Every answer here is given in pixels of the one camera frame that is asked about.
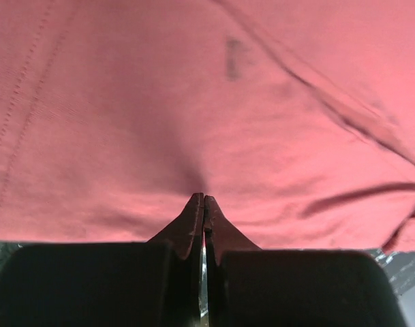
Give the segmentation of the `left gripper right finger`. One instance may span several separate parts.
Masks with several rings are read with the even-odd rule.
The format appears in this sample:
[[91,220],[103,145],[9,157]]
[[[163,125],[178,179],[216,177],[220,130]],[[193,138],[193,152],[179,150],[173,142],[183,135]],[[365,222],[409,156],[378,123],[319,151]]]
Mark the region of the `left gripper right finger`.
[[404,326],[388,278],[363,251],[261,249],[204,199],[211,326]]

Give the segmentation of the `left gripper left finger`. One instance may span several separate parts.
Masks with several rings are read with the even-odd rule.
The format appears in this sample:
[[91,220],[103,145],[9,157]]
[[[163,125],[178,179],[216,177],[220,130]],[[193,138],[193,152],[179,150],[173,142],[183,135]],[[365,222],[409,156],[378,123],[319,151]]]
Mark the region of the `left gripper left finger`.
[[204,196],[144,243],[35,244],[0,272],[0,326],[197,326]]

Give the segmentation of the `pink t shirt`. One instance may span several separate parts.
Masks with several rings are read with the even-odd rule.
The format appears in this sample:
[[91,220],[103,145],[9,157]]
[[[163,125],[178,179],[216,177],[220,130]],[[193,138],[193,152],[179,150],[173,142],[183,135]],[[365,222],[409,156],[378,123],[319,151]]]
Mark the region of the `pink t shirt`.
[[415,251],[415,1],[0,1],[0,240]]

